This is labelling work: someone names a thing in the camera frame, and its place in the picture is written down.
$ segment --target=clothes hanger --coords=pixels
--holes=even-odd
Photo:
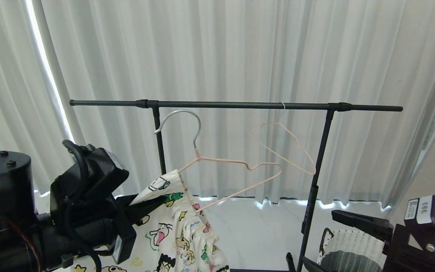
[[[307,150],[305,150],[304,148],[300,147],[300,143],[298,142],[297,137],[296,137],[296,136],[295,136],[295,135],[294,135],[294,134],[293,134],[289,129],[287,129],[287,128],[286,128],[286,127],[281,123],[281,116],[282,116],[283,113],[285,112],[286,107],[285,107],[285,103],[283,103],[283,102],[280,102],[280,103],[283,104],[283,112],[281,112],[281,114],[280,114],[280,116],[279,116],[279,119],[278,119],[278,122],[268,122],[268,123],[263,123],[263,124],[259,124],[259,125],[252,126],[252,127],[248,130],[248,134],[251,136],[251,138],[253,138],[255,141],[257,141],[260,145],[264,146],[264,148],[266,148],[267,150],[271,151],[273,154],[275,154],[275,155],[277,155],[278,157],[282,158],[283,160],[285,160],[286,162],[288,162],[288,163],[290,163],[291,165],[295,166],[296,168],[298,168],[298,169],[304,171],[305,173],[310,174],[310,175],[313,176],[313,175],[316,173],[315,162],[313,161],[313,159],[311,158],[311,156],[309,155],[309,153],[307,152]],[[285,129],[285,131],[287,131],[291,136],[293,136],[293,138],[295,138],[296,146],[298,147],[299,150],[302,150],[302,151],[305,152],[305,154],[306,154],[307,157],[309,158],[311,164],[313,165],[313,172],[309,172],[309,171],[307,171],[307,170],[305,170],[305,169],[299,167],[299,166],[296,165],[295,163],[290,162],[289,160],[285,159],[285,158],[282,157],[280,154],[276,153],[276,152],[273,151],[271,148],[267,147],[264,143],[262,143],[259,139],[257,139],[255,136],[253,136],[253,135],[251,134],[252,129],[254,129],[254,128],[256,128],[256,127],[262,128],[264,125],[268,125],[268,124],[271,124],[271,125],[280,125],[283,129]]]
[[[162,127],[164,127],[164,124],[165,124],[165,122],[167,121],[167,119],[168,119],[171,115],[176,114],[176,113],[179,113],[179,112],[187,112],[187,113],[190,113],[190,114],[194,115],[194,116],[196,117],[196,119],[197,119],[198,124],[199,124],[198,130],[197,130],[197,134],[196,134],[196,136],[194,137],[194,139],[193,139],[193,141],[192,141],[192,143],[194,144],[194,151],[195,151],[195,153],[196,153],[196,158],[193,159],[193,160],[192,160],[191,162],[189,162],[188,164],[186,164],[183,168],[179,169],[179,170],[178,170],[179,173],[183,172],[185,169],[187,169],[188,167],[190,167],[192,164],[194,164],[195,162],[199,162],[200,160],[204,160],[204,161],[212,161],[212,162],[233,162],[233,163],[243,164],[243,165],[245,165],[246,168],[247,168],[248,170],[250,170],[250,171],[251,171],[251,170],[254,170],[254,169],[258,168],[258,167],[260,167],[261,165],[278,165],[278,166],[280,167],[280,171],[278,172],[278,174],[275,174],[274,176],[272,176],[272,177],[270,177],[270,178],[267,178],[267,179],[265,179],[264,181],[261,181],[261,182],[259,182],[259,183],[257,183],[257,184],[254,184],[254,185],[252,185],[252,186],[249,186],[248,188],[245,188],[245,189],[243,189],[243,190],[240,190],[240,191],[238,191],[238,192],[236,192],[236,193],[233,193],[233,194],[231,194],[231,195],[229,195],[229,196],[225,196],[224,198],[221,198],[220,200],[217,200],[217,201],[215,201],[215,202],[213,202],[213,203],[211,203],[211,204],[209,204],[209,205],[206,205],[206,206],[203,207],[203,208],[198,209],[196,212],[200,212],[201,210],[207,209],[207,208],[209,208],[209,207],[211,207],[211,206],[213,206],[213,205],[216,205],[217,203],[220,203],[220,202],[222,202],[222,201],[224,201],[224,200],[227,200],[228,198],[232,198],[233,196],[237,196],[237,195],[240,194],[240,193],[244,193],[244,192],[246,192],[246,191],[248,191],[248,190],[251,190],[251,189],[255,188],[256,186],[260,186],[261,184],[264,184],[266,181],[270,181],[270,180],[276,178],[277,176],[279,176],[279,175],[281,174],[281,172],[283,172],[283,166],[280,165],[280,164],[277,164],[276,162],[261,162],[261,163],[255,165],[255,166],[253,166],[253,167],[250,167],[250,166],[248,165],[248,163],[247,163],[247,162],[244,162],[244,161],[239,161],[239,160],[228,160],[228,159],[218,159],[218,158],[210,158],[210,157],[202,157],[202,156],[199,154],[199,150],[197,149],[197,146],[196,146],[196,140],[197,140],[197,137],[199,136],[199,133],[201,132],[201,119],[199,118],[199,116],[198,116],[197,114],[195,114],[194,112],[192,112],[192,111],[190,111],[190,110],[175,110],[175,111],[171,112],[169,115],[167,115],[167,116],[164,118],[164,120],[162,121],[162,123],[160,123],[159,128],[158,128],[156,131],[154,131],[154,134],[157,134],[157,133],[161,132],[161,131],[162,131]]]

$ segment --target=curtain fold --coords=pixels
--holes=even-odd
[[[71,165],[24,1],[0,1],[0,150],[31,156],[41,192]]]
[[[435,1],[43,1],[45,48],[61,71],[62,97],[77,100],[224,100],[401,105],[402,113],[335,114],[319,198],[397,201],[407,151],[435,103]],[[106,147],[131,172],[117,194],[138,193],[160,174],[150,110],[65,108],[79,141]],[[171,112],[161,109],[161,115]],[[248,136],[280,110],[193,109],[203,156],[276,161],[283,173],[244,193],[258,200],[307,199],[312,177]],[[325,112],[289,110],[282,122],[316,160]],[[167,170],[194,157],[190,115],[162,130]],[[253,131],[270,148],[311,169],[277,126]],[[272,167],[199,162],[184,173],[200,196],[224,196],[272,175]]]

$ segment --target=marble tile floor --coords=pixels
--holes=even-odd
[[[198,198],[201,206],[215,198]],[[48,212],[49,196],[35,196],[40,212]],[[263,204],[250,198],[231,198],[205,210],[209,222],[219,234],[217,246],[226,254],[231,268],[255,270],[287,270],[285,256],[291,252],[298,262],[302,234],[300,232],[306,201],[280,200],[278,204]],[[332,220],[331,210],[347,210],[384,218],[390,209],[382,210],[380,203],[340,202],[323,205],[317,201],[306,256],[318,257],[323,229],[352,229]]]

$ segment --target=bolt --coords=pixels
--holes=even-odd
[[[435,247],[434,247],[433,245],[431,245],[430,243],[428,243],[428,244],[426,245],[426,249],[427,249],[427,251],[429,251],[429,252],[434,252],[434,251],[435,251]]]

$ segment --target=black clothes rack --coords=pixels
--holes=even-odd
[[[190,102],[190,101],[159,101],[159,100],[135,100],[135,101],[118,101],[118,100],[70,100],[71,106],[77,105],[95,105],[95,106],[125,106],[125,107],[140,107],[152,108],[154,114],[154,122],[156,129],[160,126],[160,113],[161,107],[187,107],[187,108],[253,108],[253,109],[283,109],[282,103],[257,103],[257,102]],[[307,249],[307,243],[310,234],[311,221],[313,218],[313,211],[315,209],[316,196],[318,195],[318,177],[320,174],[321,162],[325,154],[325,146],[327,145],[328,133],[330,125],[332,124],[333,114],[336,111],[350,111],[350,110],[366,110],[366,111],[402,111],[403,108],[399,106],[385,106],[385,105],[353,105],[349,103],[284,103],[286,110],[326,110],[327,115],[325,118],[325,125],[323,127],[323,134],[321,136],[320,147],[318,151],[318,158],[316,159],[316,173],[313,176],[307,209],[302,222],[302,247],[300,250],[300,257],[298,259],[298,266],[295,269],[293,258],[290,252],[286,255],[289,272],[301,272],[303,266],[303,257]],[[160,170],[162,174],[166,173],[164,146],[162,145],[162,134],[157,133],[157,146],[159,148]],[[266,272],[266,270],[242,270],[231,269],[233,272]]]

